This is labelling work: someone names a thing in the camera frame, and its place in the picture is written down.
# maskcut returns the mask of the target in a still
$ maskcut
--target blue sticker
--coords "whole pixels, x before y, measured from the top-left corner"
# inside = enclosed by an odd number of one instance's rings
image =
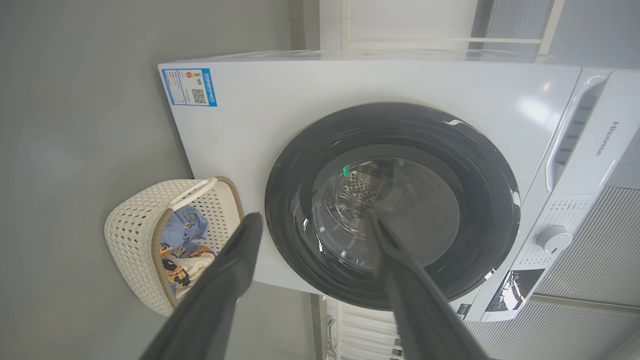
[[[162,73],[173,105],[218,106],[209,69],[163,69]]]

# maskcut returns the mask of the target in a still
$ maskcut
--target qr code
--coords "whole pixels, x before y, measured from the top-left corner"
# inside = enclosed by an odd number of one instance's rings
[[[202,89],[191,89],[191,93],[193,94],[193,101],[196,104],[206,104],[207,98],[204,96],[204,90]]]

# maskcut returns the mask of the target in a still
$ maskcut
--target white washing machine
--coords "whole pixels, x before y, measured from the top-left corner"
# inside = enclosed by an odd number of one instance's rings
[[[513,318],[640,123],[640,73],[487,51],[267,52],[159,65],[197,179],[266,216],[254,279],[390,309],[385,214],[460,318]]]

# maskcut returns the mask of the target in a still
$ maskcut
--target control knob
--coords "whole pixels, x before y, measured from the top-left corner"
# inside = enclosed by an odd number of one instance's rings
[[[555,254],[569,247],[573,241],[573,235],[562,225],[553,225],[544,229],[536,239],[538,245],[549,254]]]

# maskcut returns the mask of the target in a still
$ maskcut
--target basket handle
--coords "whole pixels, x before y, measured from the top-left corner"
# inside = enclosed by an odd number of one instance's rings
[[[218,182],[218,178],[212,177],[210,179],[206,179],[200,181],[196,185],[193,185],[191,188],[184,190],[184,192],[169,202],[169,208],[173,211],[180,209],[181,207],[189,204],[191,201],[199,198],[205,192],[211,190],[211,188]]]

